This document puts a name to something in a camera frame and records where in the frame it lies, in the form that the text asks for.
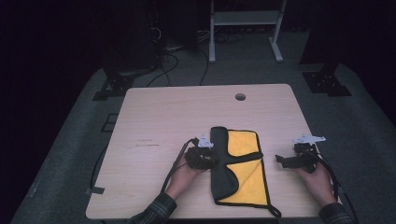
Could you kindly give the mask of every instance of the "floor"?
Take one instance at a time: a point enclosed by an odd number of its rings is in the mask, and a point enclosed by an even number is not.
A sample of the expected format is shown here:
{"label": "floor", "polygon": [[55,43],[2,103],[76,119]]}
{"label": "floor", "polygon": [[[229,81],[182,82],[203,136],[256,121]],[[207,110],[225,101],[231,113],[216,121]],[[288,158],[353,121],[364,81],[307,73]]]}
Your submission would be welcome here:
{"label": "floor", "polygon": [[[245,35],[232,44],[217,44],[217,61],[208,64],[208,44],[201,51],[181,50],[163,56],[161,69],[138,77],[134,88],[161,86],[287,83],[291,85],[313,135],[357,212],[360,223],[393,223],[396,219],[396,129],[364,89],[357,74],[340,64],[335,75],[352,96],[313,94],[302,72],[321,64],[301,65],[308,32],[281,33],[284,57],[277,63],[268,43],[270,34]],[[12,223],[100,223],[85,210],[87,189],[100,168],[100,155],[111,137],[109,115],[117,114],[122,97],[92,98],[106,80],[103,70],[92,74],[54,142],[35,182]],[[318,217],[281,218],[279,223],[321,223]],[[106,223],[125,223],[107,220]]]}

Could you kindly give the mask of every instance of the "sleeve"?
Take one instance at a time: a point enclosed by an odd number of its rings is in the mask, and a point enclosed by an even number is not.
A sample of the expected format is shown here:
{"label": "sleeve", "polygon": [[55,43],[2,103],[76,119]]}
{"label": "sleeve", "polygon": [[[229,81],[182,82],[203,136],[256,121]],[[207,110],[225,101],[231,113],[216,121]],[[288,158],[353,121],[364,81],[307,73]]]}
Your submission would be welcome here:
{"label": "sleeve", "polygon": [[349,224],[355,223],[340,203],[330,203],[319,212],[320,218],[326,224]]}
{"label": "sleeve", "polygon": [[128,220],[128,224],[162,224],[177,208],[176,202],[166,193],[161,193],[146,210]]}

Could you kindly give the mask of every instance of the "microfiber towel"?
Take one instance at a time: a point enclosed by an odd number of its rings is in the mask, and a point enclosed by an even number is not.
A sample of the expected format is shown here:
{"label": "microfiber towel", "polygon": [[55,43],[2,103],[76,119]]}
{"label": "microfiber towel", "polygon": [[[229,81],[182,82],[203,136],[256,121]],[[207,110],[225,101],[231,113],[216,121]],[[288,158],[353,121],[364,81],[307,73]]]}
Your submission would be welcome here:
{"label": "microfiber towel", "polygon": [[215,203],[266,208],[275,217],[281,217],[280,211],[270,203],[258,135],[253,131],[214,127],[210,141],[219,160],[211,170]]}

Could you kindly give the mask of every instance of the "hand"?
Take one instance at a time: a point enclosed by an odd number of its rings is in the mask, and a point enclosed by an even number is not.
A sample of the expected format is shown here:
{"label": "hand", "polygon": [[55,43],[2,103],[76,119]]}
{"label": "hand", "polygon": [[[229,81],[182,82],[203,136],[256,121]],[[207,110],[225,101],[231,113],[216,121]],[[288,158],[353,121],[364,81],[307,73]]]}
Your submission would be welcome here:
{"label": "hand", "polygon": [[181,193],[191,186],[196,176],[205,171],[191,169],[184,156],[185,155],[181,157],[180,162],[177,165],[178,168],[176,168],[175,172],[172,174],[170,184],[165,190],[165,193],[174,200],[176,200]]}
{"label": "hand", "polygon": [[337,202],[332,195],[330,175],[320,162],[317,163],[316,170],[312,174],[302,168],[293,169],[293,171],[305,182],[306,187],[318,201],[320,207]]}

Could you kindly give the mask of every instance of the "wooden table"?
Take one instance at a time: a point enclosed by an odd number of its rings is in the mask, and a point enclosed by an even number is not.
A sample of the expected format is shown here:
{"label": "wooden table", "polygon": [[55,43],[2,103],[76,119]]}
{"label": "wooden table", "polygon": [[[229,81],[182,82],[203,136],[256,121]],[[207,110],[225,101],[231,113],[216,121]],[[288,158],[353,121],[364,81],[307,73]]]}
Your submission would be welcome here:
{"label": "wooden table", "polygon": [[[238,101],[235,95],[245,94]],[[310,134],[289,85],[166,87],[128,90],[86,215],[129,218],[160,193],[183,144],[210,128],[255,131],[260,137],[272,205],[282,217],[316,217],[319,207],[302,180],[282,169],[275,154],[292,157],[291,140]],[[273,217],[266,209],[215,205],[210,171],[177,200],[171,218]]]}

